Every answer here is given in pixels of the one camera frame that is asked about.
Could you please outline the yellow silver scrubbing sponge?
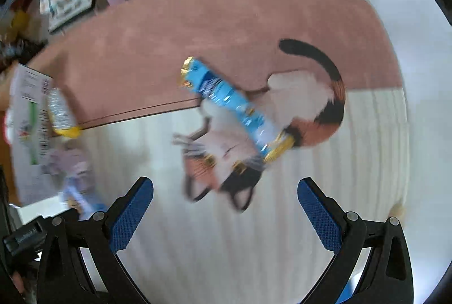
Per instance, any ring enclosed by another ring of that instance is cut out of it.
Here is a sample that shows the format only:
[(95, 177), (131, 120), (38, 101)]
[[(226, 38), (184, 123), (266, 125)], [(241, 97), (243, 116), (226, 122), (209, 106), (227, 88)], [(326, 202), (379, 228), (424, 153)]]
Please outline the yellow silver scrubbing sponge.
[(76, 139), (81, 129), (69, 104), (59, 88), (52, 88), (47, 96), (47, 109), (52, 130), (59, 136)]

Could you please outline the light blue cat tissue pack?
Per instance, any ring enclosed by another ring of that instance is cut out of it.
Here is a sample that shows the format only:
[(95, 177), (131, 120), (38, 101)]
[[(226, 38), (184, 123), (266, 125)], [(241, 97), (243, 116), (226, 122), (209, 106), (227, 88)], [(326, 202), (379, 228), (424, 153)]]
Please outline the light blue cat tissue pack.
[(83, 185), (79, 177), (67, 176), (64, 179), (60, 197), (69, 208), (75, 208), (78, 211), (81, 220), (88, 220), (98, 211), (107, 211), (96, 189), (93, 186)]

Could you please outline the white folding cot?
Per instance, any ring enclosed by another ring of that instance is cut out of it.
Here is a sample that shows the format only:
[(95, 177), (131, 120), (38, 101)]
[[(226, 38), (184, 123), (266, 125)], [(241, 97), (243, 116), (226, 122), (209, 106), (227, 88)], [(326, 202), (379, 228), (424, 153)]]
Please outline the white folding cot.
[(57, 7), (57, 12), (48, 17), (48, 32), (53, 34), (94, 9), (96, 0), (69, 0)]

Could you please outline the cardboard box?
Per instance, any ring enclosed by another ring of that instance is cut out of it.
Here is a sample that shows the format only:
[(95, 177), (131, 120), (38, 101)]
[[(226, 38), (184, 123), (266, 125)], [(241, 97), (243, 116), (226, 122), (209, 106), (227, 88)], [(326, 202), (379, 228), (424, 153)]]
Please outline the cardboard box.
[(15, 68), (10, 84), (5, 130), (11, 146), (15, 188), (20, 206), (57, 195), (61, 181), (47, 174), (44, 160), (56, 149), (47, 96), (53, 79), (25, 65)]

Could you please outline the blue snack packet gold ends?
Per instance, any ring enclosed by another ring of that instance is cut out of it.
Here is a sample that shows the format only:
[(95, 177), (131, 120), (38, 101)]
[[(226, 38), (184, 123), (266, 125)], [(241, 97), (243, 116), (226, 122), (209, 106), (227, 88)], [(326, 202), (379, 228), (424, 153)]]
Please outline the blue snack packet gold ends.
[(230, 111), (245, 129), (265, 163), (275, 161), (295, 146), (294, 136), (277, 127), (238, 89), (215, 74), (199, 59), (190, 56), (184, 61), (181, 84), (201, 98)]

